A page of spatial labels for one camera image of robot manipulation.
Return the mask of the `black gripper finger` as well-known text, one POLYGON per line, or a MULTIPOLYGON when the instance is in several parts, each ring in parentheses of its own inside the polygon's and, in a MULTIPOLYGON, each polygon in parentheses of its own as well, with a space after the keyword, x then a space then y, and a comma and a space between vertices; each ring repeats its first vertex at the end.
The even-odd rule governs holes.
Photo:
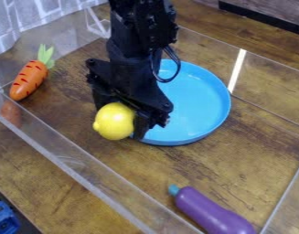
POLYGON ((92 98, 96 110, 117 100, 112 89, 99 86, 92 86, 92 98))
POLYGON ((135 120, 133 120, 133 138, 136 140, 142 140, 146 136, 147 131, 154 127, 155 119, 152 116, 143 111, 135 112, 135 120))

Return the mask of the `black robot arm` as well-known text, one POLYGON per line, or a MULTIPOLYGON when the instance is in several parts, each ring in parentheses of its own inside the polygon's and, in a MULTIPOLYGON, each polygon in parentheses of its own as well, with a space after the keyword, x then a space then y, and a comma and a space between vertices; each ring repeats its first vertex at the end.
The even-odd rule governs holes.
POLYGON ((108 60, 89 58, 87 82, 96 108, 93 130, 108 140, 140 140, 168 124, 174 104, 159 88, 162 56, 179 64, 170 47, 178 41, 176 11, 170 0, 108 0, 108 60))

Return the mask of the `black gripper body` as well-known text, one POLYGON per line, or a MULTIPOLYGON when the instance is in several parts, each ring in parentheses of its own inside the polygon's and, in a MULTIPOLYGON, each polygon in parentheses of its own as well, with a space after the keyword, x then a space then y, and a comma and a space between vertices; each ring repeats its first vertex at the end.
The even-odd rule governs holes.
POLYGON ((108 61, 88 58, 89 70, 87 82, 92 86, 112 89, 117 101, 124 102, 137 111, 147 112, 155 124, 166 127, 174 104, 162 92, 152 72, 158 72, 163 51, 151 54, 135 54, 125 57, 121 49, 109 40, 107 42, 108 61))

